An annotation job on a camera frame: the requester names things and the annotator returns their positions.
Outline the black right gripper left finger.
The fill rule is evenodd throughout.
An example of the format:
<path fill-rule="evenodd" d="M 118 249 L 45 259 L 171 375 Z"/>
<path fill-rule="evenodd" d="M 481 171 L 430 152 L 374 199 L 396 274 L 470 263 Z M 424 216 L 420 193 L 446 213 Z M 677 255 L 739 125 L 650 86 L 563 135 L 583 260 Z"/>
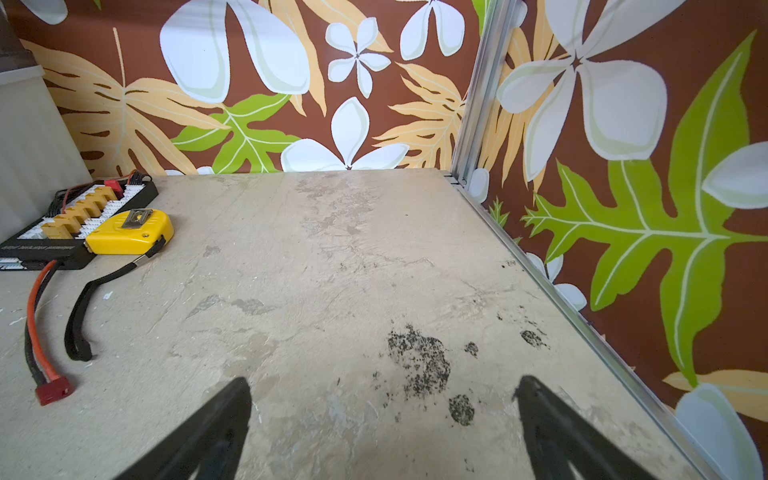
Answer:
<path fill-rule="evenodd" d="M 230 381 L 120 479 L 233 479 L 251 417 L 250 387 Z"/>

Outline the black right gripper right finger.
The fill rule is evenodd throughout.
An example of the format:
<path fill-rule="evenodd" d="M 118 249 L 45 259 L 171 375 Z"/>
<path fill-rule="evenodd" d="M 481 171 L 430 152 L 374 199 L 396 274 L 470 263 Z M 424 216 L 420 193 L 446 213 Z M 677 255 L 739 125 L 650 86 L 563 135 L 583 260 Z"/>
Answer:
<path fill-rule="evenodd" d="M 523 438 L 537 479 L 651 479 L 641 465 L 616 447 L 574 409 L 532 375 L 515 391 Z"/>

